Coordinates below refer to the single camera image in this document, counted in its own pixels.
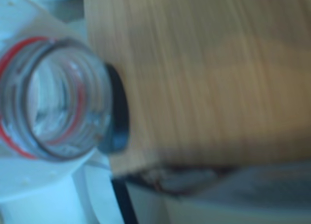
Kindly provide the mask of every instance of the wooden board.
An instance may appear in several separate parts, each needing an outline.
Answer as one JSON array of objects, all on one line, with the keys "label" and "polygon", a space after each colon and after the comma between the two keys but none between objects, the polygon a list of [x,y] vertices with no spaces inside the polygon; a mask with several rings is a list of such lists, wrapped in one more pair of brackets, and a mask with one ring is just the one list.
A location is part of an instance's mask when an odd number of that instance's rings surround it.
[{"label": "wooden board", "polygon": [[157,162],[311,157],[311,0],[85,0],[89,39],[124,81],[129,149]]}]

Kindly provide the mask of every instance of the jar mouth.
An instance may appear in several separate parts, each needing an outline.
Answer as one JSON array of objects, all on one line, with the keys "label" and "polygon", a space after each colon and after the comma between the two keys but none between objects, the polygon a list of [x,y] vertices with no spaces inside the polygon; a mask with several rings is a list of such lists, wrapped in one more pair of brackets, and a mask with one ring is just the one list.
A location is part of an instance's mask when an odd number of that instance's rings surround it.
[{"label": "jar mouth", "polygon": [[[96,138],[104,136],[111,112],[111,84],[100,59],[74,39],[46,39],[22,50],[12,66],[21,82],[12,86],[8,121],[15,122],[20,143],[52,161],[92,150]],[[96,76],[102,80],[93,81]],[[95,101],[100,95],[103,103]]]}]

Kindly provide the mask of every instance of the clear glass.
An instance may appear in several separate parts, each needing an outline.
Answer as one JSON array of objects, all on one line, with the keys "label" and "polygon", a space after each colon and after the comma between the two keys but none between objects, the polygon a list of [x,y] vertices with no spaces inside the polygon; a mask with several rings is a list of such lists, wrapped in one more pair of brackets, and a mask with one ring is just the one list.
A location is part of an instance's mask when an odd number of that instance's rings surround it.
[{"label": "clear glass", "polygon": [[6,133],[39,158],[86,154],[111,121],[112,91],[104,64],[73,39],[25,47],[6,68],[0,89]]}]

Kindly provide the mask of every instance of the jar rim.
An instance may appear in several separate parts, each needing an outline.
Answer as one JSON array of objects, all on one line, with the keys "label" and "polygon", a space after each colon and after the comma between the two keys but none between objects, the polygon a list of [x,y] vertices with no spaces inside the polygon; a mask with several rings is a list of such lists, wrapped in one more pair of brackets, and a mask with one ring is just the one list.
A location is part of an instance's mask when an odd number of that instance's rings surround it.
[{"label": "jar rim", "polygon": [[[62,160],[69,160],[79,158],[85,154],[87,154],[93,147],[85,147],[85,150],[81,151],[79,154],[75,154],[72,157],[61,156],[60,154],[56,154],[53,151],[49,150],[43,142],[41,142],[38,137],[32,131],[32,127],[30,121],[28,120],[28,107],[27,107],[27,96],[28,96],[28,89],[30,86],[31,78],[38,68],[38,65],[43,61],[47,56],[51,53],[55,52],[61,48],[76,48],[83,50],[83,52],[87,52],[92,56],[97,56],[85,45],[80,43],[79,41],[72,39],[72,38],[64,38],[55,40],[53,38],[40,38],[39,40],[35,40],[29,44],[32,46],[30,50],[31,57],[27,57],[27,54],[24,56],[24,64],[22,65],[23,68],[26,68],[27,75],[25,75],[24,80],[21,84],[19,84],[19,90],[17,92],[21,92],[21,99],[18,101],[17,105],[20,105],[20,111],[16,113],[11,113],[12,118],[15,118],[15,121],[19,123],[19,125],[15,125],[18,128],[21,136],[26,137],[28,142],[31,142],[31,152],[35,156],[39,158],[43,158],[46,160],[51,161],[62,161]],[[24,53],[24,50],[29,50],[29,48],[21,49],[20,52],[16,53]],[[17,63],[21,64],[21,61],[15,60],[15,57],[12,57],[12,61],[7,64],[7,67],[12,67]]]}]

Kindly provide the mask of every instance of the wood grain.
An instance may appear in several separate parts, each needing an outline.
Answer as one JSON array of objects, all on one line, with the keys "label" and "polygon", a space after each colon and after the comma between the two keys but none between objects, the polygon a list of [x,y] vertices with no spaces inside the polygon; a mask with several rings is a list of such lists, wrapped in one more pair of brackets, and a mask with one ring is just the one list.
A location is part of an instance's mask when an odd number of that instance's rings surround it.
[{"label": "wood grain", "polygon": [[311,157],[311,0],[85,0],[131,112],[115,172]]}]

